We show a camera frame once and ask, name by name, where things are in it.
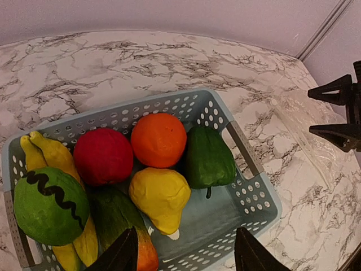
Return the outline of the yellow toy banana bunch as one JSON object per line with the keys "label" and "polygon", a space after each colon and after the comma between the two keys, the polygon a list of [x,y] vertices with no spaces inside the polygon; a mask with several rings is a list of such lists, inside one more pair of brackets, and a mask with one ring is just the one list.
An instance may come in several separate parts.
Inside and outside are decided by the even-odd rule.
{"label": "yellow toy banana bunch", "polygon": [[[85,187],[77,173],[73,156],[61,142],[32,131],[21,137],[20,145],[25,153],[27,170],[41,169],[48,165],[70,174]],[[92,217],[87,219],[84,231],[73,243],[55,246],[52,250],[64,270],[80,270],[81,263],[86,267],[93,264],[98,258],[99,249]]]}

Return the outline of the green orange toy mango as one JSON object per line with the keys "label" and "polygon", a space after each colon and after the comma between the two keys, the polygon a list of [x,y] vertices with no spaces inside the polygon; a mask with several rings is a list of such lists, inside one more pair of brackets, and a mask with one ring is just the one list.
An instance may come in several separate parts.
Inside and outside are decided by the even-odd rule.
{"label": "green orange toy mango", "polygon": [[87,196],[91,216],[101,248],[106,251],[127,229],[138,236],[138,270],[157,270],[159,259],[143,218],[130,198],[110,186],[89,188]]}

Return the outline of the red toy apple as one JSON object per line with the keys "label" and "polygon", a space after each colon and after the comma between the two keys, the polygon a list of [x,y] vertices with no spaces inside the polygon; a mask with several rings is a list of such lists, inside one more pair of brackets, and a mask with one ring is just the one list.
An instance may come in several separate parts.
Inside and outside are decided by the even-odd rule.
{"label": "red toy apple", "polygon": [[126,180],[134,166],[129,140],[111,128],[98,128],[80,136],[73,157],[80,177],[93,187]]}

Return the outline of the clear zip top bag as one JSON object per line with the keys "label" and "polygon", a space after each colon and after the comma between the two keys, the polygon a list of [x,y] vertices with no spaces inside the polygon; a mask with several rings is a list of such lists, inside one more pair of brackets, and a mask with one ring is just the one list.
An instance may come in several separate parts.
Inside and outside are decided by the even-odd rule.
{"label": "clear zip top bag", "polygon": [[289,91],[270,99],[270,106],[299,144],[327,188],[334,187],[336,170],[341,164],[341,151],[326,139],[309,132],[309,127],[341,120],[330,105]]}

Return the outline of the green toy watermelon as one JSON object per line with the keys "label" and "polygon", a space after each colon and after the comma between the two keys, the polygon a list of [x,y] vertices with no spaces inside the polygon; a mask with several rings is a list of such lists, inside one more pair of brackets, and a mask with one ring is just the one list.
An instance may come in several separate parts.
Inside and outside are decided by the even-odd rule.
{"label": "green toy watermelon", "polygon": [[60,169],[29,171],[14,190],[14,214],[30,238],[51,246],[65,246],[84,231],[90,207],[82,186]]}

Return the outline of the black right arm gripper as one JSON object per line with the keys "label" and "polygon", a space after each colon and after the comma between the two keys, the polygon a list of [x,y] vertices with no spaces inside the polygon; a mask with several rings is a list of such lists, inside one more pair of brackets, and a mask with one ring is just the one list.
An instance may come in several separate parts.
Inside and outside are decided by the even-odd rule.
{"label": "black right arm gripper", "polygon": [[351,75],[344,75],[328,84],[310,89],[309,98],[335,105],[346,105],[350,124],[313,125],[309,132],[326,139],[343,152],[360,152],[360,60],[353,63],[356,83]]}

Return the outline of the orange toy orange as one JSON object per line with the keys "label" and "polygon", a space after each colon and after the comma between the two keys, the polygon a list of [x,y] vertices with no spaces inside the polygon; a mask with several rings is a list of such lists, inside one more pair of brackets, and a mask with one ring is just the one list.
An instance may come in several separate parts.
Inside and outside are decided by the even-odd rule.
{"label": "orange toy orange", "polygon": [[170,168],[183,155],[187,133],[182,122],[168,113],[142,117],[131,133],[136,158],[154,168]]}

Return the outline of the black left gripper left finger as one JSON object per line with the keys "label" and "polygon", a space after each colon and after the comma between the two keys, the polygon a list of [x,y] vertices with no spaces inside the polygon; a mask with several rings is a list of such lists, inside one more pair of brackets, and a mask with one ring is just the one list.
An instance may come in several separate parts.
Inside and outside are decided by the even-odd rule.
{"label": "black left gripper left finger", "polygon": [[135,227],[126,229],[85,271],[136,271],[138,236]]}

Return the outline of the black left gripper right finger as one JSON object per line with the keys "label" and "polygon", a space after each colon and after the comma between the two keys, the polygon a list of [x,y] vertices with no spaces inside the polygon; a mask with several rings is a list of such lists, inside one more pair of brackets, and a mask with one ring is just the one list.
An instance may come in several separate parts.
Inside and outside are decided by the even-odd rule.
{"label": "black left gripper right finger", "polygon": [[237,228],[234,255],[237,271],[290,271],[275,259],[245,227]]}

